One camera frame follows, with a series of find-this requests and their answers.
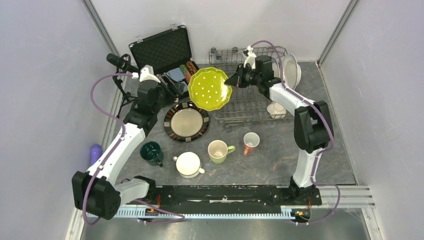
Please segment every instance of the polka dot plate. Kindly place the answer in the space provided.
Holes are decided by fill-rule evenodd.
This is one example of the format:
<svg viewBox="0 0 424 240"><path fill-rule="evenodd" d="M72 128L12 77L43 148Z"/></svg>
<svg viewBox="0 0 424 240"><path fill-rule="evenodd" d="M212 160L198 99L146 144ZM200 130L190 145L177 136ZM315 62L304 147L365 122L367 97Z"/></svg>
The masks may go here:
<svg viewBox="0 0 424 240"><path fill-rule="evenodd" d="M215 67L201 68L191 76L188 84L190 99L198 108L213 111L228 103L233 89L225 85L226 73Z"/></svg>
<svg viewBox="0 0 424 240"><path fill-rule="evenodd" d="M192 101L178 103L165 115L163 127L166 134L178 142L191 142L209 128L209 114L206 110L198 108Z"/></svg>

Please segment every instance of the light purple wall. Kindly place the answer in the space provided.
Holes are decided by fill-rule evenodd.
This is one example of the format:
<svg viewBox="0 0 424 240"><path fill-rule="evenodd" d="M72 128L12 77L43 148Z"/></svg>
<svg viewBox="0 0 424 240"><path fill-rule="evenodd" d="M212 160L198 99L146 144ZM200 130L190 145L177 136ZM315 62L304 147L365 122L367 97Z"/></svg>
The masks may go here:
<svg viewBox="0 0 424 240"><path fill-rule="evenodd" d="M246 48L268 40L297 60L320 57L349 0L92 0L118 50L187 26L193 59L209 63L208 51Z"/></svg>
<svg viewBox="0 0 424 240"><path fill-rule="evenodd" d="M387 239L423 239L424 1L358 3L323 64Z"/></svg>
<svg viewBox="0 0 424 240"><path fill-rule="evenodd" d="M89 92L114 71L109 50L79 0L2 0L0 33L0 239L60 240L71 177L103 138ZM95 99L110 108L115 91L101 83Z"/></svg>

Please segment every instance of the orange mug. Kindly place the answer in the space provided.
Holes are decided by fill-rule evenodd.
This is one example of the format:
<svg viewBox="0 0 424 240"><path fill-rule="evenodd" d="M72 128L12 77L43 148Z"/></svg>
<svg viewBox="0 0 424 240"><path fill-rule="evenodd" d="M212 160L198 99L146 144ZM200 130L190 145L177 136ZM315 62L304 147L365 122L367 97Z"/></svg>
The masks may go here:
<svg viewBox="0 0 424 240"><path fill-rule="evenodd" d="M248 132L243 137L244 155L247 156L250 151L255 149L260 142L259 136L254 132Z"/></svg>

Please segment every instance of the light green mug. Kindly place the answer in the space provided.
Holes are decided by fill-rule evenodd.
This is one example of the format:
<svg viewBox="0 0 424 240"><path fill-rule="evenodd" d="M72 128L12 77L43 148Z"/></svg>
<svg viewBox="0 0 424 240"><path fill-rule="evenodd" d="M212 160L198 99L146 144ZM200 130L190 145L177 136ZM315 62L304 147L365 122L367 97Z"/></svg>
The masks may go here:
<svg viewBox="0 0 424 240"><path fill-rule="evenodd" d="M221 140L215 140L207 147L207 153L209 154L210 160L216 164L224 162L227 155L236 150L235 146L227 146L227 144Z"/></svg>

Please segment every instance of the case lid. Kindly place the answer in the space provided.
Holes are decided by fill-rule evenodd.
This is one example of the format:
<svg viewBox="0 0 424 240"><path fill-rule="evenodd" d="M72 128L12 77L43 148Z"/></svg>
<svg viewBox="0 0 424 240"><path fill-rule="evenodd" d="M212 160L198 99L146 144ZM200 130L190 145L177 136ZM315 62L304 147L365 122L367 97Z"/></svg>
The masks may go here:
<svg viewBox="0 0 424 240"><path fill-rule="evenodd" d="M139 69L153 67L155 74L163 74L190 61L189 34L185 25L174 27L129 45Z"/></svg>

